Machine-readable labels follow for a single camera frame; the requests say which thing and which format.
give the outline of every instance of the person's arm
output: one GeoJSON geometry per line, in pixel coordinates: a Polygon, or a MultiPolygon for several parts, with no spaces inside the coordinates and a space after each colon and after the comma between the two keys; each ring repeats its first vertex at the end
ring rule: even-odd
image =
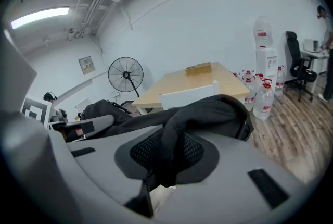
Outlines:
{"type": "Polygon", "coordinates": [[[328,37],[327,42],[325,43],[326,49],[329,49],[329,46],[333,42],[333,31],[330,31],[328,34],[329,34],[329,37],[328,37]]]}

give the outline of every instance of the person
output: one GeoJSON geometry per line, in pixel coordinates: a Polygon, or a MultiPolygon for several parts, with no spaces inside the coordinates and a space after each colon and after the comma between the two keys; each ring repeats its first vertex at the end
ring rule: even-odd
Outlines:
{"type": "Polygon", "coordinates": [[[333,29],[332,20],[330,15],[326,12],[325,8],[321,5],[317,7],[318,19],[323,18],[326,21],[328,38],[325,42],[324,48],[329,51],[329,58],[327,64],[327,81],[323,93],[319,93],[318,97],[324,102],[328,102],[333,93],[333,29]]]}
{"type": "Polygon", "coordinates": [[[53,96],[50,93],[45,93],[43,96],[43,100],[48,101],[53,104],[53,101],[55,100],[55,98],[53,98],[53,96]]]}

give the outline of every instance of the table top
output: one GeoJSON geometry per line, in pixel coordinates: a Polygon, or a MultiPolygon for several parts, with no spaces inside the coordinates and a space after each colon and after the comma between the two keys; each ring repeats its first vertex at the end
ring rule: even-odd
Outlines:
{"type": "Polygon", "coordinates": [[[219,82],[220,94],[233,97],[243,97],[250,91],[230,71],[220,63],[211,63],[212,72],[194,76],[187,76],[185,70],[164,75],[153,87],[132,103],[138,107],[162,107],[159,94],[172,93],[183,90],[212,85],[214,80],[219,82]]]}
{"type": "Polygon", "coordinates": [[[328,58],[329,54],[326,50],[321,50],[318,53],[312,53],[306,50],[301,50],[302,54],[308,55],[308,56],[312,56],[312,57],[317,57],[317,58],[328,58]]]}

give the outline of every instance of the bottle label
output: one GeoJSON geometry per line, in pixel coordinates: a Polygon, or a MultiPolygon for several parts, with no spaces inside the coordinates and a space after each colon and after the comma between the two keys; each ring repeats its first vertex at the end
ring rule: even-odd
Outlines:
{"type": "Polygon", "coordinates": [[[257,36],[258,37],[265,37],[265,36],[267,36],[266,30],[257,30],[257,36]]]}
{"type": "Polygon", "coordinates": [[[283,85],[284,85],[284,83],[283,82],[280,82],[280,83],[276,83],[276,87],[277,88],[282,88],[283,87],[283,85]]]}
{"type": "Polygon", "coordinates": [[[271,105],[270,106],[264,106],[264,108],[262,109],[263,112],[268,112],[271,110],[271,105]]]}
{"type": "Polygon", "coordinates": [[[254,102],[254,97],[251,97],[251,98],[245,98],[245,104],[251,104],[254,102]]]}

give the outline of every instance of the basket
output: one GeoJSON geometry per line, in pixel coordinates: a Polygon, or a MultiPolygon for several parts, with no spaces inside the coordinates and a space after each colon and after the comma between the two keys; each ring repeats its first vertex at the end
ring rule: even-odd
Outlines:
{"type": "Polygon", "coordinates": [[[212,68],[210,66],[210,62],[197,64],[196,66],[186,68],[187,76],[194,76],[199,74],[211,73],[212,68]]]}

